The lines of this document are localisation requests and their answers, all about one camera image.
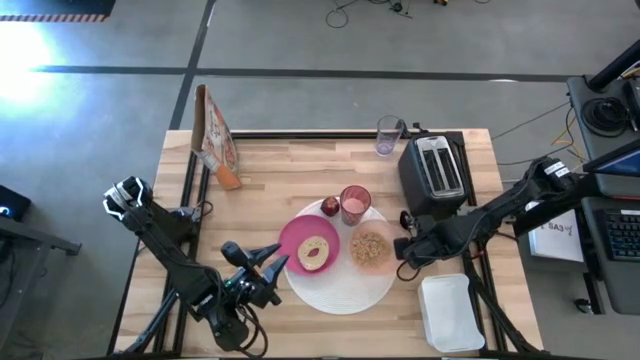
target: wooden table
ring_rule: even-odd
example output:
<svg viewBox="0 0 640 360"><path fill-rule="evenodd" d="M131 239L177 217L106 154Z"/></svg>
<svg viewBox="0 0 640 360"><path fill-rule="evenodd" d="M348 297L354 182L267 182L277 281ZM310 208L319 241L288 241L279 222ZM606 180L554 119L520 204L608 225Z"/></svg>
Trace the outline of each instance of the wooden table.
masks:
<svg viewBox="0 0 640 360"><path fill-rule="evenodd" d="M465 143L477 202L481 205L502 192L489 132L465 129ZM155 180L158 203L176 207L180 202L189 157L190 131L169 131ZM224 191L211 177L207 199L213 214L203 220L197 260L214 266L223 276L235 268L220 253L227 240L252 248L275 243L282 227L309 203L339 194L347 185L359 184L373 197L373 206L391 223L398 224L406 209L397 161L406 141L389 158L380 158L373 140L237 140L241 190ZM195 203L198 185L193 187ZM496 237L489 242L491 266L498 300L515 326L534 346L542 348L538 325L524 277L517 244ZM278 294L282 304L258 310L269 335L267 356L437 356L425 340L417 287L424 276L462 272L459 258L438 261L422 270L418 279L395 281L374 307L355 315L319 312L300 300L281 276ZM166 272L152 254L142 252L135 263L128 298L116 342L124 349L145 327L161 301ZM493 347L488 311L482 311L489 348ZM170 345L173 332L167 333ZM259 352L261 342L251 349ZM188 319L185 356L237 356L222 352L206 321Z"/></svg>

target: white plate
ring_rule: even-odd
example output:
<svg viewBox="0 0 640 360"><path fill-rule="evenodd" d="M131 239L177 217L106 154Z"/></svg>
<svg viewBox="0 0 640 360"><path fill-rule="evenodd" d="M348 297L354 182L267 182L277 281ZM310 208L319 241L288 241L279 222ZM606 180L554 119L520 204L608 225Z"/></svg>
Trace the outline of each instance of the white plate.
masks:
<svg viewBox="0 0 640 360"><path fill-rule="evenodd" d="M317 215L327 219L340 236L338 258L321 274L313 276L284 273L291 288L309 306L334 315L348 315L364 311L377 304L389 291L395 273L370 276L362 274L351 260L349 240L357 226L347 226L342 222L340 213L327 217L320 210L322 200L318 200L302 209L296 216ZM373 207L362 217L362 221L386 219Z"/></svg>

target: gray floor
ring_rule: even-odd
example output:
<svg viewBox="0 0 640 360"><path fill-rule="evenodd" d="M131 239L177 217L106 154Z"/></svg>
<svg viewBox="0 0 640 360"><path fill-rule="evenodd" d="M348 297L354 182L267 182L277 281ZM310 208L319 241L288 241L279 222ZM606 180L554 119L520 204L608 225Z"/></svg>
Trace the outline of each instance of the gray floor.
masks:
<svg viewBox="0 0 640 360"><path fill-rule="evenodd" d="M135 239L103 213L101 195L128 175L153 181L183 76L5 74L5 64L186 67L205 3L118 1L103 24L0 23L2 44L28 45L0 60L0 183L33 199L30 224L84 244L77 258L50 259L16 344L42 348L47 359L106 351ZM324 23L331 8L324 0L219 0L199 66L581 74L599 70L640 34L632 0L451 0L448 7L415 0L413 20L360 1L347 8L350 23L340 30ZM199 83L211 87L235 129L371 128L395 114L424 127L497 134L567 101L562 83L196 77ZM181 128L192 123L191 101ZM566 110L496 140L498 160L553 149ZM559 156L577 165L566 152ZM500 171L515 179L524 167ZM583 295L581 277L530 260L527 281L548 350L637 357L640 344L629 334L640 331L640 318L576 313L570 299Z"/></svg>

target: paper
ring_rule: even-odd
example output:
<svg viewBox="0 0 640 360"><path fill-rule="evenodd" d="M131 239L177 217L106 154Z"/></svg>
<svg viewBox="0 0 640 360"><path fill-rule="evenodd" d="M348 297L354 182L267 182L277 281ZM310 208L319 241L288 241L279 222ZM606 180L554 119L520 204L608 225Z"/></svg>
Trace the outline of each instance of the paper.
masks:
<svg viewBox="0 0 640 360"><path fill-rule="evenodd" d="M538 203L532 201L525 209L530 210L536 205ZM567 211L530 231L529 246L534 256L584 262L575 211Z"/></svg>

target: black toaster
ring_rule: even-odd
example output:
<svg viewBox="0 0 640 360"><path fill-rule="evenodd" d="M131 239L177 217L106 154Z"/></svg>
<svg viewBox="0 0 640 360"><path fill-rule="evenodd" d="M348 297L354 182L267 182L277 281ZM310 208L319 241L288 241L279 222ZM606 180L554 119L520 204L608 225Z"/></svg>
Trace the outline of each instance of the black toaster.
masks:
<svg viewBox="0 0 640 360"><path fill-rule="evenodd" d="M444 219L456 214L467 200L460 151L446 134L412 137L398 161L402 189L413 216Z"/></svg>

